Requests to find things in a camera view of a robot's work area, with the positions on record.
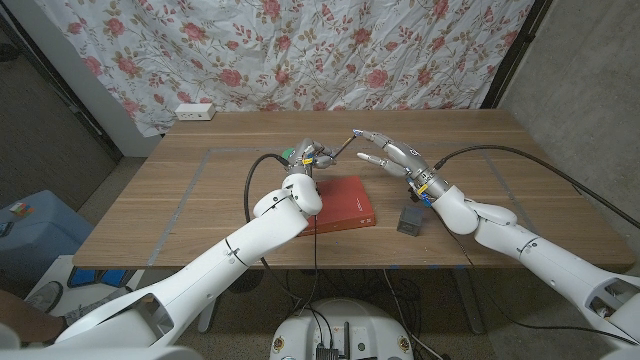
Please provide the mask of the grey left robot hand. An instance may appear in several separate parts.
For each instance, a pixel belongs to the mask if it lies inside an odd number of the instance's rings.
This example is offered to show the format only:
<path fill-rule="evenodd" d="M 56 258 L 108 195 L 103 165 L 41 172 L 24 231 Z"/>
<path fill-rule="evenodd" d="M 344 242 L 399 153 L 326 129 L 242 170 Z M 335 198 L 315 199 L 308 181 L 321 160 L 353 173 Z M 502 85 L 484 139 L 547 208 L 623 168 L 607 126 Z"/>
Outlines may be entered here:
<path fill-rule="evenodd" d="M 305 138 L 299 142 L 287 157 L 289 175 L 305 174 L 312 176 L 314 169 L 326 169 L 337 163 L 331 148 Z"/>

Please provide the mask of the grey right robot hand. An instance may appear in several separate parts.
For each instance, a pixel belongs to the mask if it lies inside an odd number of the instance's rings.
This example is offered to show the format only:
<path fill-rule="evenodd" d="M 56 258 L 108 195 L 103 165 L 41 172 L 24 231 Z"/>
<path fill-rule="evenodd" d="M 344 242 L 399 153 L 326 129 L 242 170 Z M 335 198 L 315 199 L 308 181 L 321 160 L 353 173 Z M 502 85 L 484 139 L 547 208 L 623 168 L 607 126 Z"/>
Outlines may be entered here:
<path fill-rule="evenodd" d="M 406 143 L 367 130 L 354 129 L 353 133 L 386 153 L 385 158 L 361 152 L 357 156 L 381 167 L 392 176 L 405 179 L 416 197 L 438 199 L 450 189 L 449 184 L 427 164 L 421 154 Z"/>

